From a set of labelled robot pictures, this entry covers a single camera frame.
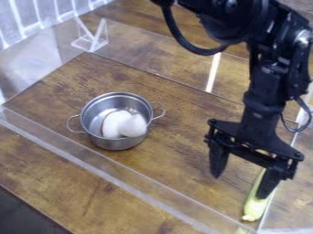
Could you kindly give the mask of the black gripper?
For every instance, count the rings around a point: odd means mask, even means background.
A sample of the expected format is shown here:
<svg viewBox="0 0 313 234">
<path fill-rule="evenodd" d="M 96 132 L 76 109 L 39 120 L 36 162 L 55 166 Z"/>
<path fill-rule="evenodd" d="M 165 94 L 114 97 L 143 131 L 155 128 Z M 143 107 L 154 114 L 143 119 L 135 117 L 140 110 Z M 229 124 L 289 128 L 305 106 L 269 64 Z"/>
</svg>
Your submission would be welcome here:
<svg viewBox="0 0 313 234">
<path fill-rule="evenodd" d="M 257 94 L 248 91 L 241 122 L 207 121 L 210 173 L 215 178 L 221 176 L 230 154 L 264 167 L 256 193 L 260 199 L 269 197 L 282 180 L 293 179 L 297 164 L 305 159 L 277 136 L 277 123 L 288 100 L 281 92 Z"/>
</svg>

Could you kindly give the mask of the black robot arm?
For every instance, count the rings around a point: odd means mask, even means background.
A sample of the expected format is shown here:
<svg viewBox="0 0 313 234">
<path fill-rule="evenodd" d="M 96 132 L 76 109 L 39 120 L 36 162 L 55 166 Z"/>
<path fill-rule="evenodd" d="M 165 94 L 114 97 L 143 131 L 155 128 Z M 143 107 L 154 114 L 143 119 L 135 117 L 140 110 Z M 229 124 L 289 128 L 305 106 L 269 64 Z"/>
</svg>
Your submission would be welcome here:
<svg viewBox="0 0 313 234">
<path fill-rule="evenodd" d="M 234 154 L 265 168 L 256 196 L 266 198 L 278 183 L 294 176 L 304 154 L 280 140 L 277 125 L 285 122 L 288 101 L 305 108 L 301 96 L 312 82 L 308 61 L 313 46 L 309 21 L 277 0 L 150 0 L 162 8 L 165 22 L 190 52 L 210 56 L 230 45 L 249 48 L 249 90 L 239 122 L 207 121 L 206 144 L 210 173 L 219 176 Z M 195 13 L 217 48 L 199 48 L 182 36 L 173 5 Z"/>
</svg>

